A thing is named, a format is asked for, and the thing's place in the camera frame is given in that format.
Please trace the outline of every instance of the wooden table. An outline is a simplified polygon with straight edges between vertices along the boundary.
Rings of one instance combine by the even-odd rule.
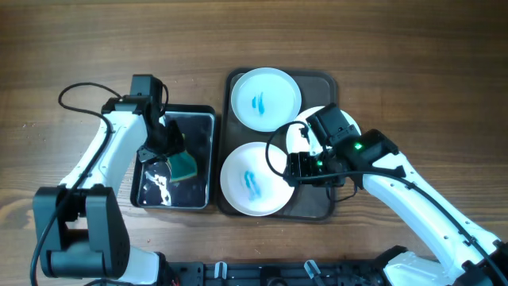
[[[221,113],[234,68],[326,71],[339,83],[342,109],[364,129],[382,130],[444,197],[508,239],[506,2],[0,2],[2,285],[27,285],[33,194],[71,171],[98,128],[96,118],[59,107],[57,95],[82,81],[125,94],[134,73],[162,79],[171,102]],[[108,96],[81,88],[66,100],[100,110]],[[326,224],[309,225],[229,218],[214,206],[199,214],[136,209],[132,174],[118,196],[131,243],[171,261],[333,261],[397,244],[432,255],[365,191]],[[39,276],[41,284],[83,284]]]

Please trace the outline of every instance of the metal tray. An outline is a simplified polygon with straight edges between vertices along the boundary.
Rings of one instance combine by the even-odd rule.
[[[215,111],[211,106],[170,104],[167,105],[166,116],[175,119],[180,131],[185,134],[187,151],[197,163],[198,174],[178,183],[165,181],[169,200],[164,201],[158,186],[147,180],[147,172],[167,178],[171,177],[170,168],[164,162],[142,164],[137,157],[130,194],[131,204],[143,208],[201,210],[208,205],[210,193],[216,185],[214,166],[217,155],[218,124]]]
[[[237,147],[249,142],[266,142],[270,133],[261,133],[244,126],[231,109],[231,90],[237,80],[253,68],[238,68],[232,71],[225,82],[224,106],[221,119],[221,140],[217,155],[217,175],[220,176],[222,165],[227,156]],[[302,92],[302,108],[307,110],[314,106],[325,106],[338,102],[338,86],[335,80],[322,71],[283,70],[298,84]],[[275,136],[272,144],[283,151],[286,149],[286,132]],[[216,204],[225,215],[245,216],[234,209],[222,194],[220,182],[217,180]],[[330,192],[331,200],[335,199],[335,191]],[[302,185],[294,190],[290,201],[280,211],[270,214],[268,218],[285,218],[304,221],[322,221],[328,218],[335,209],[335,203],[326,196],[326,189]]]

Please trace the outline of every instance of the black wire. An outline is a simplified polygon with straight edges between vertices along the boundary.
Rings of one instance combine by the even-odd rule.
[[[112,94],[114,94],[118,98],[121,98],[120,94],[118,94],[116,91],[113,91],[112,89],[110,89],[110,88],[108,88],[106,86],[103,86],[101,84],[98,84],[98,83],[75,83],[75,84],[72,84],[72,85],[70,85],[68,87],[65,87],[60,92],[60,95],[58,96],[58,103],[63,108],[65,108],[67,110],[76,111],[76,112],[79,112],[79,113],[94,115],[94,116],[97,116],[97,117],[101,118],[105,122],[105,124],[106,124],[106,136],[104,137],[104,141],[99,146],[97,152],[94,154],[94,156],[92,157],[92,159],[88,163],[87,167],[81,173],[81,176],[79,176],[79,178],[76,180],[74,186],[72,186],[71,190],[68,191],[65,194],[65,196],[62,199],[62,201],[56,207],[56,210],[53,211],[53,213],[51,215],[51,218],[49,219],[48,224],[46,225],[46,227],[42,231],[42,234],[40,235],[40,238],[39,238],[39,241],[37,242],[36,248],[33,251],[32,263],[30,264],[30,282],[32,283],[32,286],[37,286],[37,261],[38,261],[39,256],[40,256],[40,252],[42,250],[42,246],[44,245],[44,241],[46,240],[46,237],[48,236],[49,230],[51,229],[51,227],[52,227],[53,223],[55,222],[56,218],[60,215],[60,212],[62,212],[63,208],[67,205],[67,202],[71,198],[72,193],[74,193],[78,189],[78,186],[85,180],[85,178],[88,177],[88,173],[94,167],[95,162],[101,156],[102,152],[106,148],[106,146],[107,146],[107,144],[108,144],[108,142],[110,140],[110,137],[111,137],[111,133],[112,133],[111,132],[111,130],[112,130],[111,122],[107,118],[105,118],[102,114],[94,112],[94,111],[90,111],[90,110],[84,110],[84,109],[68,106],[68,105],[65,105],[62,102],[62,98],[63,98],[64,94],[67,91],[69,91],[72,88],[82,87],[82,86],[100,87],[102,89],[105,89],[105,90],[111,92]]]
[[[162,107],[162,110],[160,111],[160,116],[164,116],[166,113],[166,106],[167,102],[169,101],[169,91],[167,91],[167,86],[163,83],[162,87],[164,88],[164,91],[166,91],[166,103],[164,103],[164,106]]]
[[[358,192],[358,186],[356,186],[356,185],[355,185],[355,187],[353,188],[353,191],[352,191],[352,195],[348,195],[348,196],[346,196],[346,197],[344,197],[344,198],[342,198],[342,199],[335,199],[335,200],[332,200],[332,198],[330,197],[330,196],[331,196],[331,195],[330,195],[330,191],[331,191],[331,189],[330,189],[329,187],[328,187],[328,188],[326,188],[326,197],[327,197],[330,201],[332,201],[332,202],[334,202],[334,203],[340,203],[340,202],[344,202],[346,199],[351,199],[352,197],[354,197],[354,196],[356,195],[356,193]]]

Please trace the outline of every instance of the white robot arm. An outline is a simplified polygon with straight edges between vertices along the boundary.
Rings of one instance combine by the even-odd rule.
[[[375,129],[360,136],[352,118],[335,104],[306,120],[308,125],[289,124],[304,125],[302,136],[307,138],[311,129],[323,153],[291,153],[286,171],[278,174],[289,185],[327,187],[341,187],[350,177],[394,210],[436,255],[439,263],[405,250],[391,255],[381,268],[393,285],[462,285],[465,280],[474,285],[508,284],[506,244],[430,186],[393,142]]]
[[[404,179],[419,186],[434,198],[491,255],[499,238],[472,222],[430,186],[411,166],[402,153],[387,154],[372,164],[377,168],[395,169],[403,166]],[[389,262],[384,272],[393,285],[448,285],[465,273],[463,264],[477,265],[483,260],[479,251],[428,199],[405,184],[377,175],[364,175],[364,188],[388,205],[432,250],[440,263],[423,260],[413,253],[401,253]]]

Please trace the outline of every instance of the black cable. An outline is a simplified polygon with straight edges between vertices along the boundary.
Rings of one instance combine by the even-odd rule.
[[[40,256],[40,252],[42,250],[42,246],[44,245],[44,241],[46,240],[46,237],[48,236],[49,230],[51,229],[51,227],[52,227],[53,223],[55,222],[56,218],[60,215],[60,212],[67,205],[67,202],[71,198],[72,193],[74,193],[78,189],[78,186],[85,180],[85,178],[88,177],[88,173],[94,167],[97,159],[101,156],[102,152],[106,148],[106,146],[107,146],[107,144],[108,144],[108,142],[110,140],[110,137],[111,137],[111,133],[112,133],[112,131],[111,131],[112,130],[111,122],[107,118],[105,118],[102,114],[94,112],[94,111],[90,111],[90,110],[84,110],[84,109],[68,106],[68,105],[65,105],[62,102],[62,98],[63,98],[64,94],[67,91],[69,91],[72,88],[82,87],[82,86],[99,87],[99,88],[102,88],[102,89],[105,89],[105,90],[111,92],[112,94],[114,94],[118,98],[121,98],[120,94],[118,94],[116,91],[113,91],[112,89],[110,89],[110,88],[108,88],[106,86],[103,86],[101,84],[98,84],[98,83],[75,83],[75,84],[72,84],[72,85],[70,85],[68,87],[65,87],[62,90],[62,92],[60,92],[60,95],[58,96],[58,103],[63,108],[65,108],[67,110],[76,111],[76,112],[79,112],[79,113],[94,115],[94,116],[97,116],[97,117],[101,118],[105,122],[105,124],[106,124],[106,135],[104,137],[104,141],[99,146],[97,152],[94,154],[94,156],[92,157],[92,159],[88,163],[87,167],[84,169],[83,173],[81,173],[81,176],[79,176],[79,178],[76,180],[76,182],[72,186],[71,190],[68,191],[65,194],[65,196],[62,199],[62,201],[56,207],[56,210],[53,211],[53,213],[51,215],[51,218],[49,219],[48,224],[46,225],[46,227],[42,231],[42,234],[40,235],[40,238],[39,238],[39,241],[37,242],[36,248],[33,251],[32,263],[30,264],[30,282],[32,283],[32,286],[37,286],[37,261],[38,261],[39,256]]]
[[[352,191],[352,195],[345,196],[342,199],[332,200],[332,198],[330,197],[331,196],[330,191],[331,191],[331,189],[329,187],[326,188],[326,197],[328,198],[328,200],[330,200],[334,203],[340,203],[340,202],[344,202],[346,199],[351,199],[352,197],[354,197],[356,195],[356,193],[358,193],[358,186],[355,185],[355,187],[353,188],[353,191]]]
[[[164,116],[166,113],[166,106],[167,102],[169,101],[169,91],[167,91],[167,86],[163,83],[162,87],[164,88],[164,91],[166,91],[166,103],[164,103],[164,106],[162,107],[162,110],[160,111],[160,116]]]

